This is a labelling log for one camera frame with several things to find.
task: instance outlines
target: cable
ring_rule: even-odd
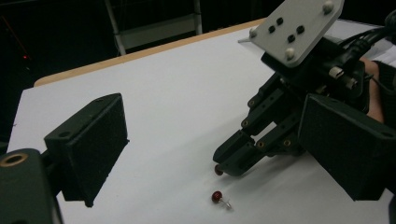
[[[381,88],[386,95],[396,96],[396,91],[388,89],[384,84],[382,84],[380,81],[376,80],[374,77],[371,77],[371,80],[373,82],[375,82],[375,84],[378,85],[378,87]]]

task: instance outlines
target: red ball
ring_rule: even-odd
[[[222,193],[220,191],[215,191],[212,194],[212,201],[214,203],[218,203],[220,201],[220,199],[222,198]]]

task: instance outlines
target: white tabletop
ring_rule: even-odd
[[[248,29],[23,92],[9,150],[43,138],[95,98],[120,92],[131,142],[93,208],[58,196],[65,223],[388,223],[391,193],[353,202],[308,154],[217,176],[213,153],[240,129],[273,74]],[[221,190],[229,211],[211,201]]]

